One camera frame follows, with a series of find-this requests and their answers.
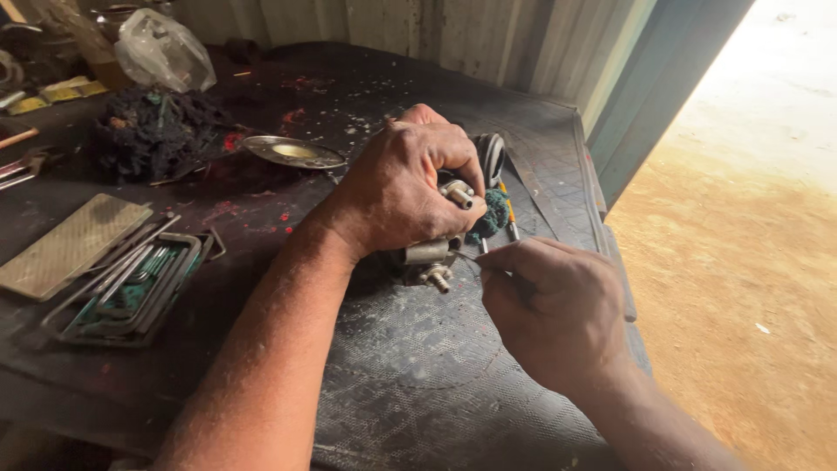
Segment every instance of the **round metal disc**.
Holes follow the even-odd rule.
[[[279,136],[253,136],[242,141],[250,152],[274,163],[300,168],[334,168],[346,165],[339,152],[313,142]]]

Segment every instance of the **corrugated metal wall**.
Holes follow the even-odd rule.
[[[205,43],[342,41],[579,107],[587,132],[656,0],[181,0]]]

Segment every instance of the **yellow handle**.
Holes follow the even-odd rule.
[[[503,184],[502,180],[500,180],[500,189],[503,190],[503,193],[509,194],[509,192],[506,191],[506,186]],[[511,208],[511,200],[507,199],[506,204],[509,205],[509,222],[517,222],[515,221],[515,211]]]

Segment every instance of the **carburetor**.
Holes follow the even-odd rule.
[[[456,179],[452,173],[439,172],[439,193],[458,204],[463,210],[474,205],[472,189],[466,182]],[[440,237],[431,241],[383,253],[391,273],[404,286],[432,286],[442,294],[450,291],[448,280],[453,276],[450,267],[458,251],[465,244],[465,233]]]

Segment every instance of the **dust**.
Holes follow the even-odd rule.
[[[833,469],[837,196],[686,147],[664,140],[607,221],[656,380],[752,468]]]

